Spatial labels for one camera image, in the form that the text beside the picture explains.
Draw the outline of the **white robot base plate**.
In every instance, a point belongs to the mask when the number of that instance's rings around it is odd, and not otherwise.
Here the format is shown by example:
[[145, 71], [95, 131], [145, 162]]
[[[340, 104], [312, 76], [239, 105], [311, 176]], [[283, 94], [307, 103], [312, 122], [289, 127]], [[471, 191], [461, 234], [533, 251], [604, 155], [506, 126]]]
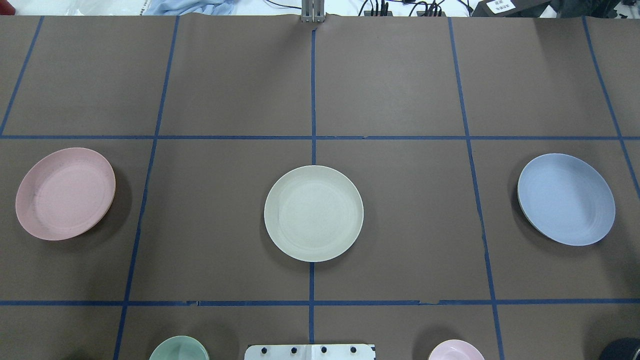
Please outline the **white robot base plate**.
[[247, 347], [245, 360], [375, 360], [373, 344], [258, 344]]

